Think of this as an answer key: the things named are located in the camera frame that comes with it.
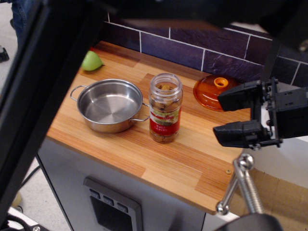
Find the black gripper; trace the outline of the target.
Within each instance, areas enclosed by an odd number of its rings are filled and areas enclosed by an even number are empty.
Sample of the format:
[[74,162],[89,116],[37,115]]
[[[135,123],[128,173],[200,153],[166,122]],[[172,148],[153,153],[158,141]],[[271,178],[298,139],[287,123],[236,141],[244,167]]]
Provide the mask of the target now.
[[271,139],[262,126],[262,111],[269,115],[269,126],[278,129],[279,137],[304,136],[308,132],[308,89],[278,92],[278,80],[246,82],[218,96],[223,111],[251,108],[251,120],[232,122],[213,128],[218,142],[224,147],[249,148]]

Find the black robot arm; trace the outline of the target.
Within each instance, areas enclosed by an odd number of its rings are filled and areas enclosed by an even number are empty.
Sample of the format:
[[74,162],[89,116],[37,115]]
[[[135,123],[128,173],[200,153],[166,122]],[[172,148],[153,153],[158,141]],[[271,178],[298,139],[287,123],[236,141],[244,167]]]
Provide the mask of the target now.
[[298,51],[308,39],[305,0],[38,1],[0,97],[1,219],[107,13],[144,27],[258,24]]

